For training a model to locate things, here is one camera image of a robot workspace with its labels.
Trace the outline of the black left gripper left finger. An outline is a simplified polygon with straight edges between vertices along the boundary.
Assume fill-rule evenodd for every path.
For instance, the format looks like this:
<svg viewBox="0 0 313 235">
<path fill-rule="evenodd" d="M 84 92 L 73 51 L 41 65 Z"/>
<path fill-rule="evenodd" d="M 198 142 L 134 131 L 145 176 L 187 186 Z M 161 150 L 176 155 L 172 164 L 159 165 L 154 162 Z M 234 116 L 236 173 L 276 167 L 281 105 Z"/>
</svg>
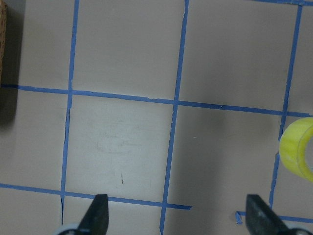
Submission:
<svg viewBox="0 0 313 235">
<path fill-rule="evenodd" d="M 105 235 L 109 226 L 108 195 L 98 194 L 77 228 L 78 235 Z"/>
</svg>

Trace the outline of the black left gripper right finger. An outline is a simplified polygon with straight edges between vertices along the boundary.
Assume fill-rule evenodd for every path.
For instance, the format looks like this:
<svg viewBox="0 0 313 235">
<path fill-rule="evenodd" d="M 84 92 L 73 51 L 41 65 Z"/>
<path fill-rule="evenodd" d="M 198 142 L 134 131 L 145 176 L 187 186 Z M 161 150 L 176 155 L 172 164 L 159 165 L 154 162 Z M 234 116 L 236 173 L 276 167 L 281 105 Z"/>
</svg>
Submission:
<svg viewBox="0 0 313 235">
<path fill-rule="evenodd" d="M 289 230 L 258 194 L 246 196 L 246 227 L 251 235 L 280 235 Z"/>
</svg>

